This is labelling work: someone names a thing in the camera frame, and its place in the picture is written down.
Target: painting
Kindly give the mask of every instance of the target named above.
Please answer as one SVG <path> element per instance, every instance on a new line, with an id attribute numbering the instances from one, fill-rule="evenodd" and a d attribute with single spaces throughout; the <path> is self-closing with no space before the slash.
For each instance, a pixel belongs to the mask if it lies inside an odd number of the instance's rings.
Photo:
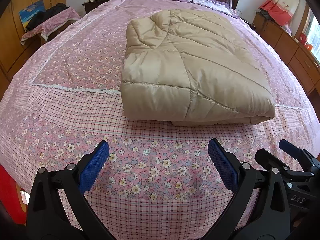
<path id="1" fill-rule="evenodd" d="M 19 12 L 23 28 L 26 32 L 29 21 L 40 11 L 45 12 L 43 0 L 31 4 Z"/>

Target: dresser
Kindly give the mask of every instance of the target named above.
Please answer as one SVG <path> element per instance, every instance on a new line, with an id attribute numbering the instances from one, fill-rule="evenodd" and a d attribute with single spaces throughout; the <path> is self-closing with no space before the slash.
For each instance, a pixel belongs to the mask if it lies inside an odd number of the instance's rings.
<path id="1" fill-rule="evenodd" d="M 306 92 L 320 120 L 320 63 L 300 42 L 260 12 L 253 21 L 256 32 L 278 53 Z"/>

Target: curtain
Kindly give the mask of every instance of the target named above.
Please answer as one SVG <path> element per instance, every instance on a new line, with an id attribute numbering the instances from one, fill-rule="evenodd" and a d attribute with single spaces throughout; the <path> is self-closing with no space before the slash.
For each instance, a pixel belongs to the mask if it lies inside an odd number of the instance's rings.
<path id="1" fill-rule="evenodd" d="M 260 6 L 280 25 L 286 25 L 295 13 L 300 0 L 267 0 Z"/>

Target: pink cloth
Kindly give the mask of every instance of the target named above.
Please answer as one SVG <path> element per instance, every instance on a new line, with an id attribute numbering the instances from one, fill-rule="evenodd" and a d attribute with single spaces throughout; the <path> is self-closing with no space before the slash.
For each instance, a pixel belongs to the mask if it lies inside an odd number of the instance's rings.
<path id="1" fill-rule="evenodd" d="M 44 40 L 48 39 L 48 36 L 62 27 L 69 20 L 79 20 L 80 16 L 75 9 L 69 7 L 68 9 L 63 10 L 62 12 L 52 16 L 45 22 L 38 25 L 33 30 L 25 33 L 21 38 L 21 44 L 23 45 L 25 40 L 41 33 L 41 36 Z"/>
<path id="2" fill-rule="evenodd" d="M 85 196 L 117 239 L 199 239 L 232 197 L 207 154 L 223 147 L 255 168 L 265 148 L 301 170 L 282 152 L 287 139 L 314 156 L 320 124 L 299 85 L 276 52 L 242 20 L 226 17 L 265 73 L 276 117 L 258 125 L 175 127 L 170 122 L 130 121 L 119 92 L 125 31 L 130 19 L 170 8 L 210 9 L 167 0 L 111 0 L 43 45 L 14 76 L 0 103 L 0 164 L 31 190 L 36 171 L 76 163 L 106 140 L 110 156 Z M 79 227 L 60 192 L 67 215 Z M 243 226 L 257 191 L 238 224 Z"/>

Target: window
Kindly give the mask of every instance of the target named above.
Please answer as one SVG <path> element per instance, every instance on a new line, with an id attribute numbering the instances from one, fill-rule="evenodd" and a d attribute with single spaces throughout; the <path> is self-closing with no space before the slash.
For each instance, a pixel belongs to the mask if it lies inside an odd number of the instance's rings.
<path id="1" fill-rule="evenodd" d="M 306 35 L 308 37 L 308 43 L 313 46 L 311 52 L 320 61 L 320 25 L 311 13 L 310 21 L 306 30 Z"/>

